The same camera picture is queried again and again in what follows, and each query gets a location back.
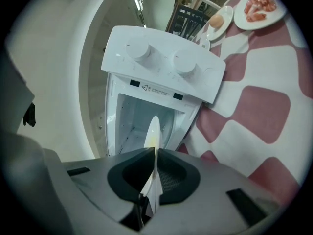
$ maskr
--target table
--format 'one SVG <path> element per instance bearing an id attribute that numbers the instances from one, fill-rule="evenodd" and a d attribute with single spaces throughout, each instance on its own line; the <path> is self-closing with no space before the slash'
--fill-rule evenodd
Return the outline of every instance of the table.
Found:
<path id="1" fill-rule="evenodd" d="M 221 88 L 178 151 L 228 165 L 287 205 L 312 161 L 313 62 L 302 33 L 290 14 L 255 31 L 232 22 L 210 51 L 226 62 Z"/>

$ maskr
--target black chair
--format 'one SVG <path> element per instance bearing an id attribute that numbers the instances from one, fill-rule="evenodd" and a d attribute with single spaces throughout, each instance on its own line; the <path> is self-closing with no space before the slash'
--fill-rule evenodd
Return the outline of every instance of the black chair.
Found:
<path id="1" fill-rule="evenodd" d="M 207 23 L 210 18 L 205 10 L 197 11 L 181 4 L 176 4 L 166 31 L 178 32 L 179 36 L 189 39 Z"/>

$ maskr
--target white plate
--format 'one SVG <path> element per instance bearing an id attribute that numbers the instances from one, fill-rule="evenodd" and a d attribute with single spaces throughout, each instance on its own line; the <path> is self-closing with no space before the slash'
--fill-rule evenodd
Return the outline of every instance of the white plate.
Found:
<path id="1" fill-rule="evenodd" d="M 210 41 L 207 40 L 206 35 L 202 34 L 201 38 L 200 38 L 200 44 L 199 44 L 202 48 L 210 50 L 211 48 L 211 44 Z"/>
<path id="2" fill-rule="evenodd" d="M 206 32 L 206 38 L 209 41 L 213 41 L 219 38 L 227 30 L 228 26 L 231 23 L 231 20 L 233 19 L 234 10 L 230 6 L 225 6 L 221 8 L 216 14 L 220 14 L 224 18 L 224 23 L 218 29 L 215 29 L 212 26 L 209 26 Z"/>
<path id="3" fill-rule="evenodd" d="M 266 19 L 262 21 L 248 22 L 246 20 L 246 13 L 244 13 L 244 9 L 248 1 L 249 0 L 240 0 L 239 4 L 235 9 L 234 15 L 235 24 L 238 28 L 243 30 L 256 30 L 267 27 L 280 20 L 287 12 L 287 9 L 284 6 L 284 4 L 280 0 L 275 0 L 277 4 L 276 10 L 271 12 L 261 11 L 261 13 L 266 14 Z"/>

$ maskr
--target white control panel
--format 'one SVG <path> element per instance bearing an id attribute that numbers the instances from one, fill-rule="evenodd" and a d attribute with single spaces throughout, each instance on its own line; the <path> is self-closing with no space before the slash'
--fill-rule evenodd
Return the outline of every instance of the white control panel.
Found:
<path id="1" fill-rule="evenodd" d="M 201 46 L 171 33 L 116 26 L 109 37 L 101 69 L 213 103 L 225 62 Z"/>

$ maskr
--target white wall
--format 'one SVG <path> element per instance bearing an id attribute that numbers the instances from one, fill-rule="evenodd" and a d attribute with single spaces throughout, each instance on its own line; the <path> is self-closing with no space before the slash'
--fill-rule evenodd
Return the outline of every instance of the white wall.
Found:
<path id="1" fill-rule="evenodd" d="M 62 161 L 99 157 L 88 108 L 93 43 L 114 0 L 33 0 L 6 41 L 35 95 L 36 126 L 18 133 L 55 150 Z"/>
<path id="2" fill-rule="evenodd" d="M 141 25 L 132 5 L 128 0 L 114 0 L 99 27 L 93 45 L 88 76 L 88 105 L 91 128 L 100 156 L 107 154 L 104 109 L 108 75 L 101 70 L 104 54 L 102 50 L 106 47 L 110 33 L 116 25 Z"/>
<path id="3" fill-rule="evenodd" d="M 175 0 L 144 0 L 143 16 L 149 28 L 165 30 L 173 13 Z"/>

